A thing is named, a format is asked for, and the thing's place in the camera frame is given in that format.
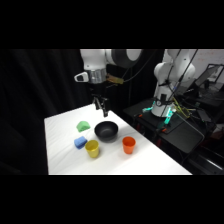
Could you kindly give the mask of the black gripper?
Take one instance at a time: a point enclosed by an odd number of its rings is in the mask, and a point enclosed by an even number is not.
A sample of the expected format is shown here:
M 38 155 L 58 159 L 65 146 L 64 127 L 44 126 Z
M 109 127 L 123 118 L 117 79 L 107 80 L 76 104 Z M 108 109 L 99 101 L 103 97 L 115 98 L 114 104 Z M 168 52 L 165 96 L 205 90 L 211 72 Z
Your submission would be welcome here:
M 105 97 L 106 96 L 106 83 L 99 83 L 99 84 L 90 84 L 89 85 L 90 92 L 94 96 L 93 97 L 93 103 L 95 104 L 96 110 L 102 109 L 103 110 L 103 116 L 108 116 L 108 104 L 109 101 L 107 98 L 101 98 L 100 100 L 98 97 Z

